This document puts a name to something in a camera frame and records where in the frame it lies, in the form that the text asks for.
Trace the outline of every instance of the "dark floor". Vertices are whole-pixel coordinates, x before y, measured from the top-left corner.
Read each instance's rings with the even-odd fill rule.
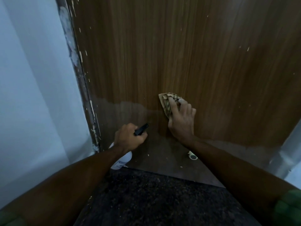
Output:
[[[111,170],[80,225],[260,225],[224,188],[129,168]]]

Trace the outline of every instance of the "wooden door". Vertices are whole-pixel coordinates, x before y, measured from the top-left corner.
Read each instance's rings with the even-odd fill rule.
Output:
[[[167,129],[158,94],[197,109],[195,134],[264,167],[301,117],[301,0],[67,0],[107,149],[150,123],[129,167],[221,185]]]

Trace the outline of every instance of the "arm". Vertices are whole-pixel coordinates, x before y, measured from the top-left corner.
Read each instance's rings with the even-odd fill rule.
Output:
[[[29,225],[66,225],[81,210],[110,167],[144,142],[147,133],[134,136],[138,127],[123,125],[114,146],[76,162],[47,178],[2,210],[20,215]]]
[[[271,225],[277,200],[296,187],[226,151],[202,142],[194,136],[196,110],[183,99],[179,100],[180,111],[172,98],[169,98],[169,102],[172,117],[168,127],[174,137],[188,147],[261,224]]]

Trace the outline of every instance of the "forearm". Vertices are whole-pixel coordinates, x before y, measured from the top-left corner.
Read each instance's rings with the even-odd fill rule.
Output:
[[[276,201],[296,187],[221,149],[190,141],[191,151],[209,168],[229,192],[262,224],[271,222]]]
[[[29,225],[65,225],[87,201],[110,167],[124,155],[114,146],[74,163],[19,198],[3,210],[22,216]]]

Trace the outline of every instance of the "wet door surface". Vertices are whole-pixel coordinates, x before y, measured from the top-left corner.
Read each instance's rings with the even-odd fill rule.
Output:
[[[195,134],[265,167],[301,117],[301,0],[67,0],[101,147],[150,123],[129,167],[221,186],[172,138],[158,94]]]

